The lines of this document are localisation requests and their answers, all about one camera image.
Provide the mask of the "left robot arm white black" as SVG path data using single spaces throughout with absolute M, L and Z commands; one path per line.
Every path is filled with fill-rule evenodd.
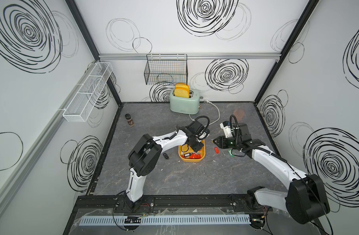
M 203 125 L 195 119 L 165 135 L 143 135 L 128 155 L 129 181 L 124 193 L 127 205 L 133 209 L 142 198 L 146 177 L 154 170 L 162 153 L 178 146 L 188 146 L 191 154 L 197 154 L 204 147 L 202 141 L 210 133 L 208 127 L 208 123 Z

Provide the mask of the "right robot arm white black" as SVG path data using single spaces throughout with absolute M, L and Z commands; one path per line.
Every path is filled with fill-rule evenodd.
M 289 213 L 300 224 L 330 213 L 325 187 L 319 176 L 295 168 L 264 142 L 252 139 L 245 123 L 237 125 L 224 121 L 220 128 L 224 135 L 213 140 L 218 148 L 244 153 L 269 170 L 288 190 L 286 193 L 265 187 L 248 190 L 247 206 L 250 209 L 256 210 L 260 206 L 276 208 Z

